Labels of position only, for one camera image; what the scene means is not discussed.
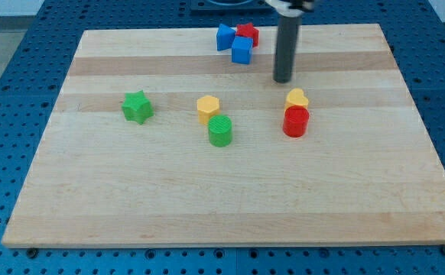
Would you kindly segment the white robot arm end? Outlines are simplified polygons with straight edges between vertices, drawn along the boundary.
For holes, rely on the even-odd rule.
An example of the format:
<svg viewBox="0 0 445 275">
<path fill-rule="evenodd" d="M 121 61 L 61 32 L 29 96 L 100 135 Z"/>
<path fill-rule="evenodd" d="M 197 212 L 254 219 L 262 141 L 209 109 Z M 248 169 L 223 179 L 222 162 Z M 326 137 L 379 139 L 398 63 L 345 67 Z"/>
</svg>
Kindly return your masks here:
<svg viewBox="0 0 445 275">
<path fill-rule="evenodd" d="M 265 0 L 279 15 L 296 18 L 314 11 L 315 0 Z"/>
</svg>

